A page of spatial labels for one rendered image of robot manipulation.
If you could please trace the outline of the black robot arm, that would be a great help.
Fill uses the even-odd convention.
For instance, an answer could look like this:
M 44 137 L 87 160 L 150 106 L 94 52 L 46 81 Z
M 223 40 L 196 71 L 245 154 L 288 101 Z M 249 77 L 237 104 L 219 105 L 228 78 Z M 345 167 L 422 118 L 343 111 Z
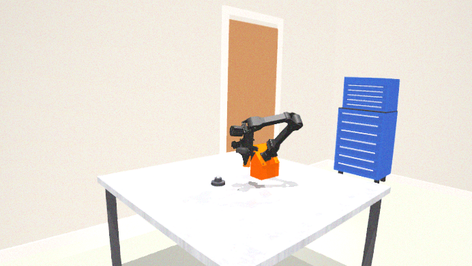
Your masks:
M 278 123 L 288 123 L 288 125 L 275 137 L 275 139 L 269 139 L 267 141 L 267 149 L 260 153 L 261 157 L 265 162 L 276 158 L 278 156 L 278 150 L 280 145 L 296 130 L 302 128 L 303 123 L 300 115 L 296 113 L 284 112 L 278 115 L 272 115 L 268 117 L 249 117 L 248 119 L 242 121 L 242 125 L 232 125 L 230 127 L 231 136 L 245 136 L 245 137 L 254 137 L 254 132 L 261 130 L 265 126 L 275 125 Z M 248 126 L 246 125 L 248 124 Z M 238 142 L 233 141 L 231 147 L 236 149 L 243 146 L 243 141 L 239 139 Z

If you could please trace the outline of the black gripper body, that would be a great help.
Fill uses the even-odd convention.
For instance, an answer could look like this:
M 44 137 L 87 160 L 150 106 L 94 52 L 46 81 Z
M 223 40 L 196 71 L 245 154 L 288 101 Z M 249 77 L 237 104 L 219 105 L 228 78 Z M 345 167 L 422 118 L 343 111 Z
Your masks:
M 254 137 L 243 137 L 243 146 L 236 148 L 236 153 L 249 153 L 254 151 L 259 151 L 257 146 L 253 146 Z

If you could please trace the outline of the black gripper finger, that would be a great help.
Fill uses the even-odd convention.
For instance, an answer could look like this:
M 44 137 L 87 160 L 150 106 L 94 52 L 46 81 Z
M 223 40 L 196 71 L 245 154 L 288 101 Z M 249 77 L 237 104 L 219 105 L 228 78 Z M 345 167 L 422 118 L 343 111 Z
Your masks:
M 250 153 L 239 153 L 242 158 L 243 158 L 243 162 L 244 162 L 244 166 L 246 166 L 247 162 L 248 162 L 248 159 L 250 157 Z
M 250 156 L 251 156 L 251 159 L 250 159 L 250 161 L 251 161 L 256 152 L 249 152 L 249 153 L 250 153 Z

